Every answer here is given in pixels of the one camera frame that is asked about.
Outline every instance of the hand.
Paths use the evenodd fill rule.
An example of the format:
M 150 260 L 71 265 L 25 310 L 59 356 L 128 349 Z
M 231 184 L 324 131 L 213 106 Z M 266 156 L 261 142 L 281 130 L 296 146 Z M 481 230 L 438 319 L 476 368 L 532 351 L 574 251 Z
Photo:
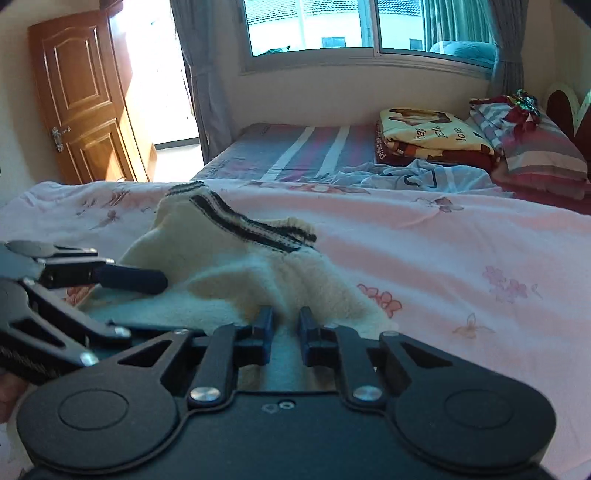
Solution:
M 12 374 L 0 374 L 0 424 L 6 423 L 28 384 Z

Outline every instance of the door handle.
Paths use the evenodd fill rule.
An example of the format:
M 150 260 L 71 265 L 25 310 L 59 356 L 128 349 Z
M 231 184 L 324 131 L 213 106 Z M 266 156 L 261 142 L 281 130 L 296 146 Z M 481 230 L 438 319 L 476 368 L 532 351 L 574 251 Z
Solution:
M 61 141 L 61 136 L 69 132 L 70 127 L 66 127 L 61 132 L 57 129 L 57 127 L 53 127 L 53 130 L 51 130 L 51 136 L 53 137 L 53 141 L 56 143 L 56 148 L 59 153 L 64 151 L 64 144 Z

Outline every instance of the building roof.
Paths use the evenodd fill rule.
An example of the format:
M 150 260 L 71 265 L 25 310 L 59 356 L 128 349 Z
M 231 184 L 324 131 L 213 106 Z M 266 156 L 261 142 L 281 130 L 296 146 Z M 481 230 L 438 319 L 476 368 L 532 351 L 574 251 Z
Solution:
M 297 0 L 245 0 L 248 24 L 297 17 Z M 306 15 L 356 11 L 358 0 L 302 0 Z M 382 14 L 421 15 L 420 0 L 378 0 Z

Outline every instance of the striped bedsheet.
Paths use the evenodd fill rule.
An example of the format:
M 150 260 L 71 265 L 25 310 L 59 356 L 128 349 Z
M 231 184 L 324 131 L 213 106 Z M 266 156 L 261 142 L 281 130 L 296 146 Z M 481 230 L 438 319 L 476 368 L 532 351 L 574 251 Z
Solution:
M 254 124 L 194 180 L 299 181 L 373 162 L 374 126 Z

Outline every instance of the striped pillowcase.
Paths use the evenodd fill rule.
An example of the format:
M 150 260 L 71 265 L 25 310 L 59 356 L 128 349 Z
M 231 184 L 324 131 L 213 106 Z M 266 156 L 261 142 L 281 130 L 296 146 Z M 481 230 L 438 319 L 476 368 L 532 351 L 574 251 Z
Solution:
M 538 127 L 517 139 L 515 124 L 504 120 L 510 110 L 505 103 L 470 107 L 470 116 L 504 158 L 492 177 L 501 183 L 582 199 L 587 162 L 577 147 L 543 111 Z

